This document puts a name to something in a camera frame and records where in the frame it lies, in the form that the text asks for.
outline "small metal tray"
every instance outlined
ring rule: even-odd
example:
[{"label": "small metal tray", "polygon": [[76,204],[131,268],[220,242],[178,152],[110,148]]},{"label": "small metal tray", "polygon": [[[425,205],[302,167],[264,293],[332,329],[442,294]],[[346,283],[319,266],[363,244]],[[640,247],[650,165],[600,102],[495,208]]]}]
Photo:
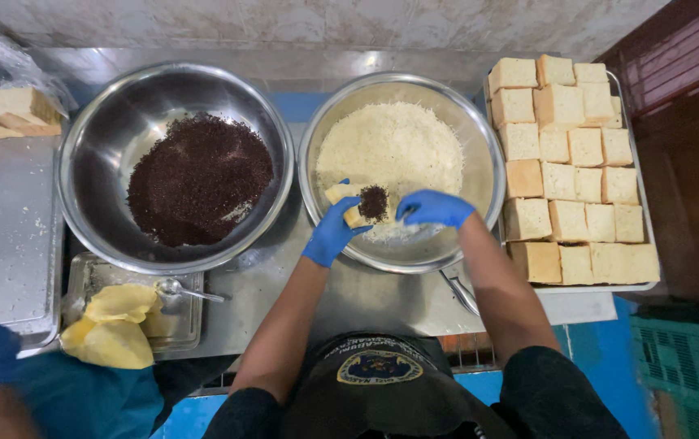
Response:
[{"label": "small metal tray", "polygon": [[[204,290],[203,272],[173,276],[186,288]],[[70,263],[68,293],[62,298],[63,329],[81,318],[91,297],[103,287],[122,284],[154,285],[163,276],[133,273],[112,265],[91,252],[77,254]],[[162,313],[172,320],[168,334],[149,337],[149,345],[158,359],[159,352],[188,351],[200,342],[203,301],[186,294],[161,295]]]},{"label": "small metal tray", "polygon": [[[642,216],[645,221],[645,243],[653,244],[655,247],[656,239],[653,237],[653,225],[650,221],[650,209],[647,207],[647,196],[645,195],[645,185],[642,182],[642,171],[640,170],[639,156],[637,155],[637,144],[634,141],[634,132],[631,129],[629,114],[627,111],[627,99],[623,93],[623,88],[620,86],[620,81],[618,77],[607,71],[607,76],[609,78],[610,93],[613,96],[620,96],[621,112],[623,116],[623,127],[629,131],[629,144],[631,145],[631,155],[634,158],[634,168],[637,169],[637,190],[639,192],[640,205],[642,206]],[[485,103],[485,112],[488,116],[488,122],[493,126],[493,115],[491,112],[491,96],[489,95],[490,84],[488,83],[488,75],[485,75],[483,81],[483,95]],[[501,248],[506,251],[506,222],[504,219],[504,209],[501,210],[499,215],[499,237],[501,242]],[[620,292],[620,291],[646,291],[653,288],[657,282],[647,282],[647,284],[633,284],[633,285],[577,285],[577,286],[559,286],[559,285],[541,285],[533,284],[534,290],[537,293],[587,293],[594,291],[609,291],[609,292]]]}]

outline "spoon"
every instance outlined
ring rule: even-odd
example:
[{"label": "spoon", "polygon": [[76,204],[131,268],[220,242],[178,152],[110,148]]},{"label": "spoon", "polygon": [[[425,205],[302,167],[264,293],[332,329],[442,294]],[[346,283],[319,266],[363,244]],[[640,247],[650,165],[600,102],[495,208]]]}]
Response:
[{"label": "spoon", "polygon": [[204,298],[214,302],[224,302],[225,298],[222,296],[215,296],[213,294],[204,294],[197,291],[188,290],[182,287],[182,283],[173,277],[166,277],[165,279],[160,279],[154,283],[154,288],[163,294],[189,294],[191,296]]}]

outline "plastic bag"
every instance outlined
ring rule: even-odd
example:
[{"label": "plastic bag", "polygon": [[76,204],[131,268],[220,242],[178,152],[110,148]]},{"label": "plastic bag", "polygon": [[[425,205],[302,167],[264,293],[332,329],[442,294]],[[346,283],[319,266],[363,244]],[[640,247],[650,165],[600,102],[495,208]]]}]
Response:
[{"label": "plastic bag", "polygon": [[45,74],[21,46],[0,35],[0,88],[17,87],[35,87],[65,118],[69,111],[79,108],[60,79]]}]

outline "blue floor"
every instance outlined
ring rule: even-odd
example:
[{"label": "blue floor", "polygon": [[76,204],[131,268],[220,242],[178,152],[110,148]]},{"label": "blue floor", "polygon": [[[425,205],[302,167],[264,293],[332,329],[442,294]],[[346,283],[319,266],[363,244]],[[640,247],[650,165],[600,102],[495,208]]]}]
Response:
[{"label": "blue floor", "polygon": [[[307,122],[328,93],[272,93],[288,124]],[[553,326],[562,350],[588,377],[596,393],[633,439],[658,437],[648,406],[649,395],[637,383],[631,357],[629,314],[632,304],[615,298],[618,320]],[[462,374],[456,379],[485,404],[499,401],[501,372]],[[152,436],[156,439],[200,437],[226,396],[190,398]]]}]

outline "marble wall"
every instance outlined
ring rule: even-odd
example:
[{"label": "marble wall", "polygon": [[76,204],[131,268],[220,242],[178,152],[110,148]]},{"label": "marble wall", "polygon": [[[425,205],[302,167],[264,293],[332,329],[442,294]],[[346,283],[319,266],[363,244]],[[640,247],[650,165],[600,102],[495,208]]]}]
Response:
[{"label": "marble wall", "polygon": [[588,60],[668,0],[0,0],[41,47],[451,48]]}]

